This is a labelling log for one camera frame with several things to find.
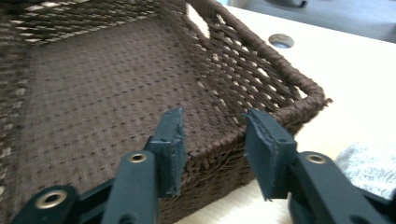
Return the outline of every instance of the white table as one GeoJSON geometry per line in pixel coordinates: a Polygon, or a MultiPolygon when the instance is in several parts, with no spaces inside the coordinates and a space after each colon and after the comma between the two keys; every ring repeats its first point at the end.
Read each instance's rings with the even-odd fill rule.
{"type": "MultiPolygon", "coordinates": [[[[273,34],[291,36],[295,45],[277,50],[334,100],[298,133],[299,151],[317,151],[335,159],[355,142],[394,142],[395,44],[228,9],[263,40],[273,34]]],[[[288,202],[265,202],[253,181],[177,224],[219,223],[289,224],[288,202]]]]}

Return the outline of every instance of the gray fabric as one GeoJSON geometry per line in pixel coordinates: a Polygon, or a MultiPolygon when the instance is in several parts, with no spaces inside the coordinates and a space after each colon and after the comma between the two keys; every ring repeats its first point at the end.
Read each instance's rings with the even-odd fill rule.
{"type": "Polygon", "coordinates": [[[335,160],[353,185],[390,200],[396,189],[396,143],[355,143],[335,160]]]}

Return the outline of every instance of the clamp jaw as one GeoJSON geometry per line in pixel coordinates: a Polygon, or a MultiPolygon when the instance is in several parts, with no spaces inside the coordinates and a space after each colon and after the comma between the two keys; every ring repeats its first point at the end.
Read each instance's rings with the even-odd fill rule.
{"type": "Polygon", "coordinates": [[[270,115],[251,109],[246,157],[265,200],[286,199],[296,224],[396,223],[396,200],[388,202],[354,187],[336,164],[297,143],[270,115]]]}

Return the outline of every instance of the wicker basket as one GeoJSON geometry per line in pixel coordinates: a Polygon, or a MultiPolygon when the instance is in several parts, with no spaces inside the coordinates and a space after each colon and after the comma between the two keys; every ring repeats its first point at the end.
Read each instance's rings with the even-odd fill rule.
{"type": "Polygon", "coordinates": [[[182,195],[161,211],[162,223],[175,222],[253,178],[248,108],[296,134],[327,104],[214,0],[29,2],[0,3],[0,223],[43,188],[84,192],[112,178],[120,156],[181,106],[189,160],[182,195]]]}

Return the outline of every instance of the black clamp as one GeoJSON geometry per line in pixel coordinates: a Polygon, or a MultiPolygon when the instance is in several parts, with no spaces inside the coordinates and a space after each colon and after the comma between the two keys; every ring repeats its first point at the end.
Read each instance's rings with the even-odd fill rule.
{"type": "Polygon", "coordinates": [[[286,199],[296,224],[396,222],[389,202],[354,187],[336,164],[316,152],[297,152],[297,143],[269,114],[247,113],[247,160],[265,200],[286,199]]]}
{"type": "Polygon", "coordinates": [[[182,109],[166,112],[144,150],[121,158],[116,178],[78,195],[70,186],[37,193],[13,224],[159,223],[159,198],[180,194],[187,161],[182,109]]]}

